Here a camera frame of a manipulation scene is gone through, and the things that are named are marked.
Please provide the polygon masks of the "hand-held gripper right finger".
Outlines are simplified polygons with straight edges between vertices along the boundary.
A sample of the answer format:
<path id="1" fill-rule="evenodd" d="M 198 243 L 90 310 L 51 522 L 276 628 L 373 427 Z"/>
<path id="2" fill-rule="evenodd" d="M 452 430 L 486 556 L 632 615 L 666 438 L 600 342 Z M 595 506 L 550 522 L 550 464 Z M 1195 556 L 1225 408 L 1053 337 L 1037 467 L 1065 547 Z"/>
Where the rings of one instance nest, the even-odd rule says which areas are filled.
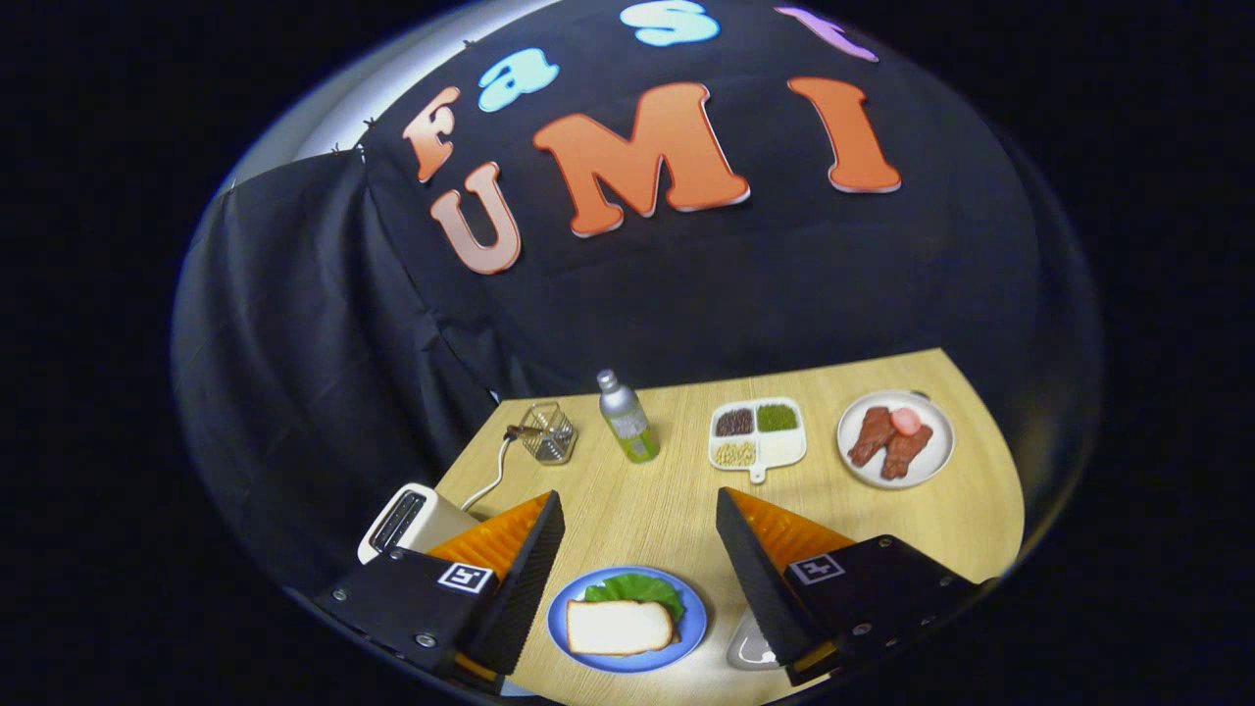
<path id="1" fill-rule="evenodd" d="M 891 533 L 848 539 L 730 487 L 718 492 L 717 530 L 793 686 L 905 651 L 984 589 Z"/>

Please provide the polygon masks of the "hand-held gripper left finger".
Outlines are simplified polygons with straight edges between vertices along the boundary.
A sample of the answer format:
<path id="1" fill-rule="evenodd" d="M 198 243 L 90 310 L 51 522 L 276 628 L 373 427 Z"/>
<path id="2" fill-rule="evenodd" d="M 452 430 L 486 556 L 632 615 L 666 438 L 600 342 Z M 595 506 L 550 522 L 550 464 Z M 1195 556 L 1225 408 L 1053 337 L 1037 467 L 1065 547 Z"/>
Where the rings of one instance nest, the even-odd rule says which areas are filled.
<path id="1" fill-rule="evenodd" d="M 546 492 L 430 551 L 385 551 L 314 604 L 402 667 L 499 693 L 520 665 L 563 533 L 561 497 Z"/>

